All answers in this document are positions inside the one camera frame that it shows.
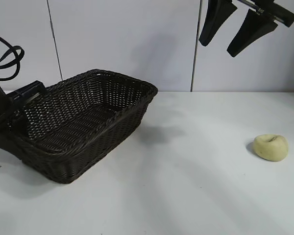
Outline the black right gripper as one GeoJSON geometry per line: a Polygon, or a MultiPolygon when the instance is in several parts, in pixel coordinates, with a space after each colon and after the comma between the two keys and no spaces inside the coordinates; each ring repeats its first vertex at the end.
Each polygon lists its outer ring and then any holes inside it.
{"type": "MultiPolygon", "coordinates": [[[[259,38],[273,32],[279,21],[286,27],[294,23],[294,13],[276,4],[274,0],[238,0],[253,10],[248,10],[246,17],[227,48],[232,56],[237,56],[259,38]]],[[[208,0],[207,14],[199,42],[207,46],[222,24],[237,10],[231,0],[208,0]]]]}

